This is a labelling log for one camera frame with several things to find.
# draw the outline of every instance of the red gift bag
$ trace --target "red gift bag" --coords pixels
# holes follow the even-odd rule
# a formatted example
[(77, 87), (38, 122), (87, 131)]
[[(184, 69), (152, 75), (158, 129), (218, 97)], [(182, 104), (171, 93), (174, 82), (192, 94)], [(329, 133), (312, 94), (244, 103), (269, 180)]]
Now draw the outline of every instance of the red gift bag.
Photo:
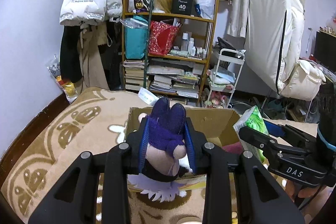
[(170, 52), (180, 27), (164, 22), (151, 21), (151, 34), (148, 52), (155, 55), (166, 55)]

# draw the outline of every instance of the wall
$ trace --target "wall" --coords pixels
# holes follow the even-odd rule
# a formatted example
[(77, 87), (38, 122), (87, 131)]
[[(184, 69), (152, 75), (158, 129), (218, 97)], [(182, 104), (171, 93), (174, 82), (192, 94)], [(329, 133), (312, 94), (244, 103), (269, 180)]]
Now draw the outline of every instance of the wall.
[(61, 90), (45, 64), (59, 53), (63, 0), (0, 1), (0, 157)]
[[(231, 7), (228, 5), (228, 2), (221, 1), (219, 5), (219, 14), (217, 16), (214, 41), (217, 41), (217, 37), (222, 37), (228, 40), (236, 48), (243, 48), (243, 38), (225, 35), (227, 22), (230, 18), (230, 11)], [(305, 29), (301, 40), (300, 57), (308, 57), (311, 52), (313, 53), (316, 31), (318, 31), (320, 26), (325, 26), (327, 20), (330, 20), (335, 12), (336, 0), (305, 0)], [(312, 28), (313, 31), (310, 37), (308, 52), (306, 53), (310, 35), (310, 31), (308, 30), (309, 27)], [(234, 65), (230, 65), (229, 69), (237, 72), (237, 68), (234, 67)], [(270, 91), (270, 88), (246, 64), (243, 66), (236, 89), (261, 95), (267, 95)]]

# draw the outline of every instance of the black monitor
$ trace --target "black monitor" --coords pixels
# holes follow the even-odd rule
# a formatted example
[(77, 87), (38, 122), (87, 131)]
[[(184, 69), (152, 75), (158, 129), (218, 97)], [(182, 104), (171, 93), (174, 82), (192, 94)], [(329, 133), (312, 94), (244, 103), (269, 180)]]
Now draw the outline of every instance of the black monitor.
[(314, 57), (321, 65), (336, 73), (336, 37), (325, 32), (316, 32)]

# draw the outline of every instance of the white rolling cart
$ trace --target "white rolling cart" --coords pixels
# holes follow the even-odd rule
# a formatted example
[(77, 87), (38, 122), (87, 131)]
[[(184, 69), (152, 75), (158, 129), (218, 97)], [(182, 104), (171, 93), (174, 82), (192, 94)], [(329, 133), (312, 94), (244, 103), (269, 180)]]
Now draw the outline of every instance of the white rolling cart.
[[(230, 57), (230, 56), (222, 55), (223, 52), (233, 52), (233, 53), (236, 53), (236, 54), (239, 53), (239, 54), (241, 54), (243, 56), (243, 58), (242, 59), (238, 59), (238, 58), (235, 58), (235, 57)], [(231, 93), (230, 99), (227, 102), (227, 105), (229, 105), (229, 103), (230, 103), (230, 101), (232, 99), (233, 93), (236, 90), (236, 85), (237, 85), (240, 73), (242, 71), (242, 68), (243, 68), (243, 65), (244, 65), (244, 62), (245, 62), (245, 55), (244, 54), (242, 54), (241, 52), (238, 52), (236, 50), (231, 50), (231, 49), (228, 49), (228, 48), (221, 49), (219, 53), (216, 52), (215, 56), (218, 57), (218, 62), (217, 62), (217, 65), (216, 65), (216, 72), (215, 72), (215, 79), (217, 77), (217, 71), (218, 71), (218, 67), (219, 67), (219, 64), (220, 64), (221, 61), (238, 64), (238, 65), (240, 65), (240, 68), (239, 68), (239, 72), (238, 72), (238, 75), (236, 77), (236, 81), (234, 83), (234, 87), (233, 87), (232, 90), (229, 90), (229, 89), (226, 89), (226, 88), (222, 88), (222, 87), (218, 87), (217, 85), (211, 84), (212, 82), (210, 81), (210, 78), (208, 77), (208, 82), (209, 82), (209, 86), (210, 86), (210, 93), (209, 93), (208, 99), (206, 100), (206, 103), (205, 103), (204, 107), (208, 106), (208, 102), (209, 102), (209, 99), (210, 99), (212, 91)]]

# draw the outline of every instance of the black zipper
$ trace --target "black zipper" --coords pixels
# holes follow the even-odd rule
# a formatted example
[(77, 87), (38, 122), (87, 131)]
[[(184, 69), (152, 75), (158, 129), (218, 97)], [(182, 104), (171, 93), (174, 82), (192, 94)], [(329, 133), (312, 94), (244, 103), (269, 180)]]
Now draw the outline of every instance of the black zipper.
[(284, 38), (285, 38), (286, 16), (287, 16), (287, 11), (285, 12), (285, 21), (283, 23), (282, 37), (281, 37), (281, 44), (280, 44), (280, 51), (279, 51), (279, 59), (278, 59), (277, 77), (275, 79), (275, 87), (277, 89), (278, 95), (280, 95), (279, 94), (279, 89), (278, 89), (278, 78), (279, 78), (280, 66), (281, 66), (282, 47), (284, 45)]

